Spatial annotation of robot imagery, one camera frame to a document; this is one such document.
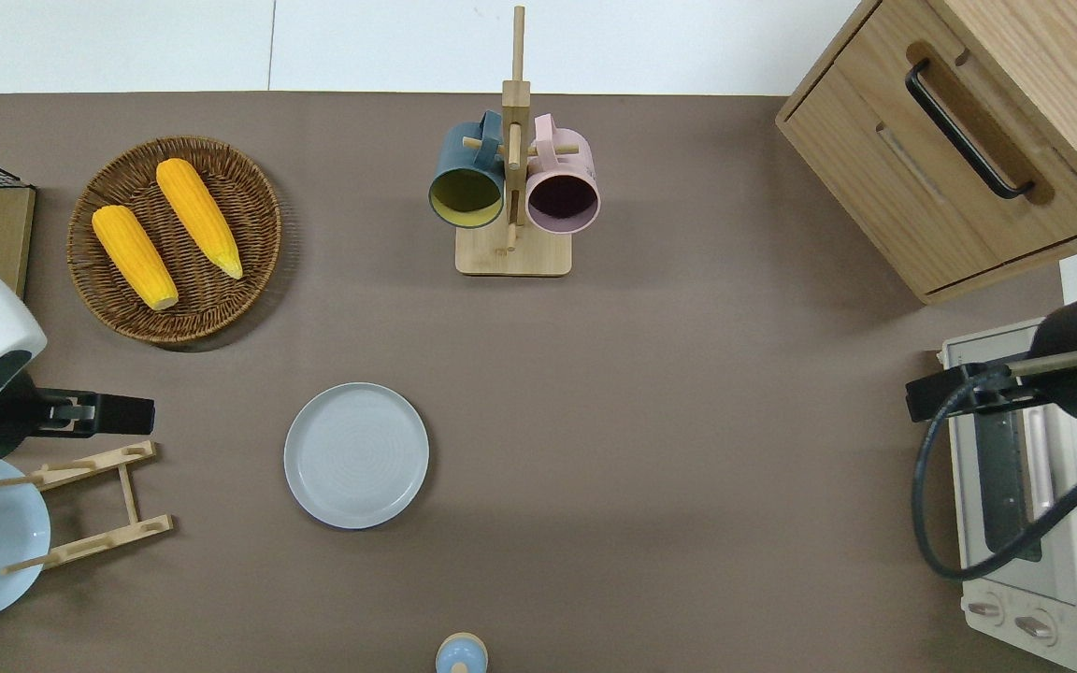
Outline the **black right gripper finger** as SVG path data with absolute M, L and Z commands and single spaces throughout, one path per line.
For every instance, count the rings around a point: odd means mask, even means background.
M 965 370 L 933 371 L 906 384 L 906 406 L 912 422 L 931 421 L 941 405 L 969 379 Z

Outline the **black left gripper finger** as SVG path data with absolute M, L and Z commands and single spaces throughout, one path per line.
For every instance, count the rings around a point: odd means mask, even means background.
M 124 395 L 98 395 L 94 402 L 96 434 L 148 436 L 155 425 L 155 402 Z

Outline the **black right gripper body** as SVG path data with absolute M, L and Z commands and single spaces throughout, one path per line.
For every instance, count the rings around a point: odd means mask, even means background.
M 976 382 L 967 393 L 967 413 L 1012 412 L 1040 404 L 1036 389 L 1006 364 L 969 364 L 967 376 Z

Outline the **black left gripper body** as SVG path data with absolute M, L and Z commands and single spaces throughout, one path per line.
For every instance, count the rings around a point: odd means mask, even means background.
M 30 437 L 89 438 L 99 430 L 101 395 L 89 391 L 39 391 Z

